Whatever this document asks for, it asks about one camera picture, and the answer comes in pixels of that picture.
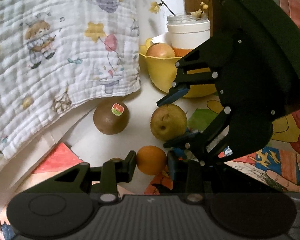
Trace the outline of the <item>yellow-green pear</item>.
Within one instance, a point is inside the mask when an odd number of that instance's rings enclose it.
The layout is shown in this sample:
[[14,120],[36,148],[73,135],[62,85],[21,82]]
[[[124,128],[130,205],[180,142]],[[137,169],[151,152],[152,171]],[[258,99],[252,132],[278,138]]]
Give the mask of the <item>yellow-green pear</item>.
[[161,141],[179,137],[187,128],[186,113],[177,105],[162,105],[153,112],[150,128],[154,137]]

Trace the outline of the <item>small brown round fruit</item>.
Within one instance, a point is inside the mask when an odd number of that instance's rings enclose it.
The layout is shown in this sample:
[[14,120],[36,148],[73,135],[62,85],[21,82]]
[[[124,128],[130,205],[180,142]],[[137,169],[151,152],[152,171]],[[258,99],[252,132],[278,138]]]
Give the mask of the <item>small brown round fruit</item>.
[[110,161],[117,163],[117,162],[121,162],[123,160],[121,158],[112,158],[112,159],[110,159]]

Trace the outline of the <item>yellow plastic bowl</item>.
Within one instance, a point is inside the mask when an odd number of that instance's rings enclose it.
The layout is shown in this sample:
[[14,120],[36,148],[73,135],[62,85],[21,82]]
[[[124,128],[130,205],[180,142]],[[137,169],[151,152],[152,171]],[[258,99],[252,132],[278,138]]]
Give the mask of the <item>yellow plastic bowl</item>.
[[[144,45],[140,46],[139,64],[148,70],[150,80],[159,90],[168,93],[175,80],[177,68],[175,63],[181,57],[170,57],[162,59],[153,56],[146,56],[148,48],[155,43],[154,38],[148,38]],[[189,92],[183,98],[201,98],[216,92],[214,85],[192,85]]]

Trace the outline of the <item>red-yellow apple in bowl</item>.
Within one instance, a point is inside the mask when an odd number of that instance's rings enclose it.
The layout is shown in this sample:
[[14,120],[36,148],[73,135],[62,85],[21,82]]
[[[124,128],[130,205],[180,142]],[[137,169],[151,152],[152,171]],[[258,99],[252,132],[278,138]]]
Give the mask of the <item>red-yellow apple in bowl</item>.
[[166,59],[175,57],[175,52],[173,48],[166,43],[155,43],[147,49],[146,56]]

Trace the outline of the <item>white and orange jar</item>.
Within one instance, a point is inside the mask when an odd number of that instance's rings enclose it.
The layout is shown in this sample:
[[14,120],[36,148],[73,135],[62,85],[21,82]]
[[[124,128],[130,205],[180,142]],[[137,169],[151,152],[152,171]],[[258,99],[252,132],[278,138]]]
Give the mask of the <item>white and orange jar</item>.
[[210,38],[210,20],[191,13],[167,17],[167,29],[175,55],[182,57]]

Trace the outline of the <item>brown kiwi with sticker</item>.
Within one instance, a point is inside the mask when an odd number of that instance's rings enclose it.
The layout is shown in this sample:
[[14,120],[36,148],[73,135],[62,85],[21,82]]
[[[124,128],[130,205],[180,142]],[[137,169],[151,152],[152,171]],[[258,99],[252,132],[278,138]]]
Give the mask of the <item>brown kiwi with sticker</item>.
[[98,104],[93,114],[93,122],[101,133],[115,135],[127,127],[129,117],[129,109],[122,101],[108,98]]

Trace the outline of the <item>large white printed muslin cloth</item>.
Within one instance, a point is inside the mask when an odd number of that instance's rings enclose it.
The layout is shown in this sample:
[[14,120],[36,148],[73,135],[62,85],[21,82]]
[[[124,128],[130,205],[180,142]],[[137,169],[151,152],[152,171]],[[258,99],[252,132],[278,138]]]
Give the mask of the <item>large white printed muslin cloth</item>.
[[0,172],[44,128],[140,89],[136,0],[0,0]]

